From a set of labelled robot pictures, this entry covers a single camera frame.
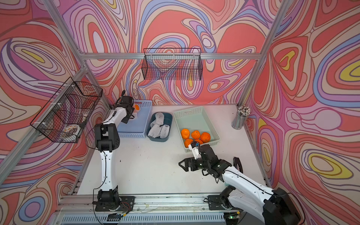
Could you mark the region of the white foam net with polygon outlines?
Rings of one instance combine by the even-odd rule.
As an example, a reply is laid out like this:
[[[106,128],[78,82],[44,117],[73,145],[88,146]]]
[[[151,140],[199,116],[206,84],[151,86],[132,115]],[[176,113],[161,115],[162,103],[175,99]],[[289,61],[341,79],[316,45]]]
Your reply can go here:
[[[162,126],[164,124],[165,116],[162,112],[155,113],[155,124]]]
[[[166,139],[169,135],[169,132],[170,132],[170,126],[167,124],[163,125],[160,130],[160,138]]]
[[[149,138],[158,138],[160,137],[161,127],[158,124],[154,124],[149,130],[148,137]]]

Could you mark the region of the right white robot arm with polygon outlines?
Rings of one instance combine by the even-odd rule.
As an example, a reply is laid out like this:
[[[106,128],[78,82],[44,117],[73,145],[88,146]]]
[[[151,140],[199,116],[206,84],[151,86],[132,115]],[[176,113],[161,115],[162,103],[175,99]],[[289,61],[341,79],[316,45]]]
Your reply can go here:
[[[302,216],[289,193],[255,182],[241,171],[242,165],[232,165],[219,159],[208,144],[192,141],[187,144],[193,157],[179,162],[186,172],[200,170],[203,176],[212,176],[226,188],[219,194],[217,204],[225,210],[240,209],[258,218],[266,225],[297,225]]]

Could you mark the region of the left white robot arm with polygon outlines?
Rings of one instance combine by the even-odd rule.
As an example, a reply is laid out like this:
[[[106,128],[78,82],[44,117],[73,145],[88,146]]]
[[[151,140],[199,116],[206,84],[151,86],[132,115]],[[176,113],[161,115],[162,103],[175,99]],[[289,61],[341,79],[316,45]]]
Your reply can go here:
[[[102,182],[98,188],[96,206],[101,210],[117,211],[121,205],[118,186],[113,181],[113,157],[120,147],[120,136],[117,127],[120,123],[127,124],[133,118],[134,100],[122,93],[111,106],[110,115],[95,128],[95,147],[101,157]]]

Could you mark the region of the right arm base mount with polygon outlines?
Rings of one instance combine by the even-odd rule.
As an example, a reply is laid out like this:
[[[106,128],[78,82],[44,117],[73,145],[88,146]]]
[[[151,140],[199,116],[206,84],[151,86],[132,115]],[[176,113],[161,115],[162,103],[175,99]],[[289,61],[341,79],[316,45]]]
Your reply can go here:
[[[209,195],[203,199],[204,203],[208,204],[209,210],[211,211],[239,211],[243,212],[242,209],[233,207],[229,200],[221,195]]]

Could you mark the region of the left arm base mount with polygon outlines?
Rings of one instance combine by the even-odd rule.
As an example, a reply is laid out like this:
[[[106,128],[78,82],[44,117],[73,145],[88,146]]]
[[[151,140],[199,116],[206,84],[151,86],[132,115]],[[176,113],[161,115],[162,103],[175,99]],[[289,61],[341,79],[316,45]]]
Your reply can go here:
[[[120,196],[114,201],[94,201],[96,212],[131,212],[134,208],[135,196]]]

